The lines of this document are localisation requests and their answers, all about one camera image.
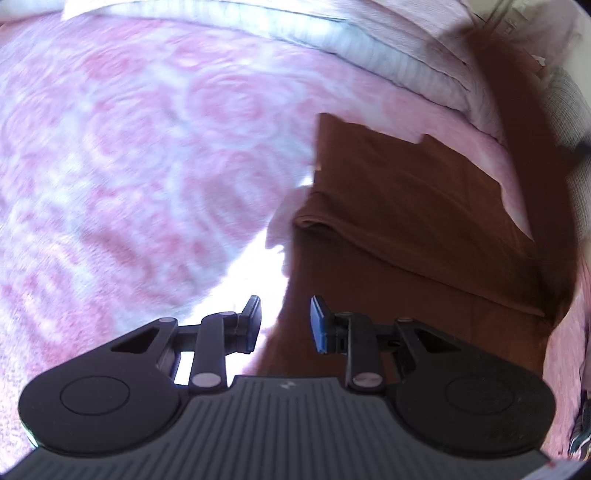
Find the white logo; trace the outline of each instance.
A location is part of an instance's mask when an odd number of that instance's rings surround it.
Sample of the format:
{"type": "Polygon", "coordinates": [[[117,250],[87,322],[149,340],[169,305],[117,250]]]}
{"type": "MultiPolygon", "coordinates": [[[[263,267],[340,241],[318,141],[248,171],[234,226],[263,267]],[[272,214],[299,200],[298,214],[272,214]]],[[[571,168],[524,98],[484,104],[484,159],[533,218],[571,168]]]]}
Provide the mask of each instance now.
{"type": "Polygon", "coordinates": [[[281,388],[285,388],[286,390],[289,390],[290,388],[295,387],[296,384],[293,383],[291,380],[288,380],[287,382],[283,382],[282,384],[279,384],[279,386],[281,388]]]}

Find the folded brown fabric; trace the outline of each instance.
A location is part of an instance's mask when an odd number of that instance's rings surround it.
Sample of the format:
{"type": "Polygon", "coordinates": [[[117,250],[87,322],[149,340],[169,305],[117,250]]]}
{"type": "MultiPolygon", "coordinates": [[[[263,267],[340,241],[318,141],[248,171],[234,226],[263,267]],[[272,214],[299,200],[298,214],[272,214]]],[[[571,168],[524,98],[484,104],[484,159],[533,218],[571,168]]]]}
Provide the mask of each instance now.
{"type": "Polygon", "coordinates": [[[317,164],[259,374],[342,378],[343,358],[316,354],[312,295],[377,323],[416,318],[542,374],[556,319],[535,245],[495,180],[432,137],[412,144],[328,114],[317,164]]]}

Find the pink blanket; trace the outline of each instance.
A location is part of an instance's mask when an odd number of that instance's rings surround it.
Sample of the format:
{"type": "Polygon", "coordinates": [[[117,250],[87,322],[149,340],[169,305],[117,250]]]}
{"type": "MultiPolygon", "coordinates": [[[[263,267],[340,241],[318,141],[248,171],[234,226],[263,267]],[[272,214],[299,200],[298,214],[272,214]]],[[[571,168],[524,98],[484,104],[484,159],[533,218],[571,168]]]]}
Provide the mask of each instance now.
{"type": "MultiPolygon", "coordinates": [[[[405,140],[434,135],[502,183],[527,231],[491,137],[334,56],[196,25],[56,15],[2,27],[0,45],[0,472],[29,451],[17,402],[40,372],[158,316],[196,323],[250,294],[273,324],[286,280],[265,229],[311,173],[319,112],[405,140]]],[[[576,376],[584,293],[563,324],[572,344],[559,338],[549,354],[566,423],[576,379],[557,376],[576,376]]],[[[230,358],[229,373],[247,360],[230,358]]]]}

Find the ridged plastic surface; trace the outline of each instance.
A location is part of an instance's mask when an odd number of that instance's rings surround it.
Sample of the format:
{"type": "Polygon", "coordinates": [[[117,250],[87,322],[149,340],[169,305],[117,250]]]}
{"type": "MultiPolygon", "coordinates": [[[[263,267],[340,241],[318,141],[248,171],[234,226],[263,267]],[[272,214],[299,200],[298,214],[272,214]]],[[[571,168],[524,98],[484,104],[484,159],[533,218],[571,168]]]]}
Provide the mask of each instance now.
{"type": "Polygon", "coordinates": [[[546,458],[468,460],[438,452],[395,421],[383,400],[334,378],[237,377],[191,400],[152,443],[101,459],[37,449],[6,480],[518,480],[546,458]]]}

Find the brown cloth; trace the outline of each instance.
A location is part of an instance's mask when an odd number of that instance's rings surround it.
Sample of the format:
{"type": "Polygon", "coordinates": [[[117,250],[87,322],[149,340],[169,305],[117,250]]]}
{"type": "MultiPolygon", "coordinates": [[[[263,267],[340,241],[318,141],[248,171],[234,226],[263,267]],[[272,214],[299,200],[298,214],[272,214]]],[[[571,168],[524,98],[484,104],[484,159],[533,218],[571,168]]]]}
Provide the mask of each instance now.
{"type": "Polygon", "coordinates": [[[377,323],[416,318],[541,375],[551,322],[534,243],[495,180],[432,137],[412,144],[328,114],[317,161],[259,374],[342,378],[344,359],[314,347],[316,294],[377,323]]]}
{"type": "Polygon", "coordinates": [[[343,379],[344,357],[316,353],[312,295],[377,323],[416,318],[542,374],[576,280],[567,162],[507,47],[478,32],[466,41],[496,99],[534,241],[499,184],[434,138],[411,144],[323,114],[322,169],[294,219],[290,282],[259,374],[343,379]]]}

